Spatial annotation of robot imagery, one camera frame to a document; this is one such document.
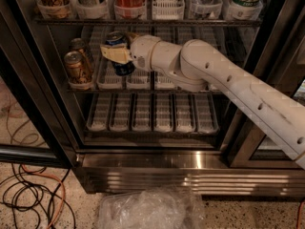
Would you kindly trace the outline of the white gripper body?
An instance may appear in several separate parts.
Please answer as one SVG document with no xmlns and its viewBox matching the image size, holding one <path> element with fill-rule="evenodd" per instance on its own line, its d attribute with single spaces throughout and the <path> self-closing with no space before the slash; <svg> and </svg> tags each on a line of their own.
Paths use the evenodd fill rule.
<svg viewBox="0 0 305 229">
<path fill-rule="evenodd" d="M 152 35 L 137 36 L 132 41 L 130 52 L 132 56 L 132 63 L 137 69 L 146 72 L 151 72 L 153 70 L 151 66 L 153 49 L 160 41 L 160 37 Z"/>
</svg>

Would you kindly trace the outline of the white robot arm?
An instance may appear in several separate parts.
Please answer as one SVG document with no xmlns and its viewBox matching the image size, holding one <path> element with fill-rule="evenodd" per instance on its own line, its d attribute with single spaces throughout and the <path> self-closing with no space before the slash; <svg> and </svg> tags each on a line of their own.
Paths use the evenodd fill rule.
<svg viewBox="0 0 305 229">
<path fill-rule="evenodd" d="M 176 45 L 156 36 L 137 35 L 129 45 L 102 44 L 100 51 L 110 61 L 160 72 L 189 92 L 213 84 L 291 160 L 305 168 L 305 107 L 236 66 L 209 43 L 192 39 Z"/>
</svg>

